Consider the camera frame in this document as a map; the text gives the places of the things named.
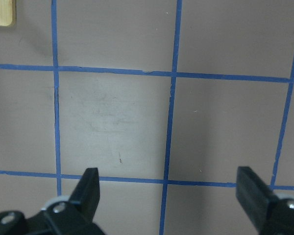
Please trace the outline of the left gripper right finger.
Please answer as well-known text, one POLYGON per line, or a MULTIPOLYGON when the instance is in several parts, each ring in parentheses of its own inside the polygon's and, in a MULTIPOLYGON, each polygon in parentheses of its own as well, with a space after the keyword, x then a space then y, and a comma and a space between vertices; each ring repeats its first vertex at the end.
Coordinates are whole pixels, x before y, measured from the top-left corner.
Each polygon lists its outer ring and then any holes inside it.
POLYGON ((264 228, 279 202, 279 198, 249 166, 237 168, 236 198, 257 230, 264 228))

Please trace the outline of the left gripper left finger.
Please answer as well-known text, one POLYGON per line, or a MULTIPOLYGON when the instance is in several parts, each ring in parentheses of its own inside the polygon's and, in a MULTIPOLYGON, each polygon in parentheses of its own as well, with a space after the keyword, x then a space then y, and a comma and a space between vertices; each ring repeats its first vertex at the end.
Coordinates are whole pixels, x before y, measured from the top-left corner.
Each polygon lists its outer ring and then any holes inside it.
POLYGON ((99 204, 98 169, 87 168, 72 194, 69 202, 75 206, 88 221, 92 222, 99 204))

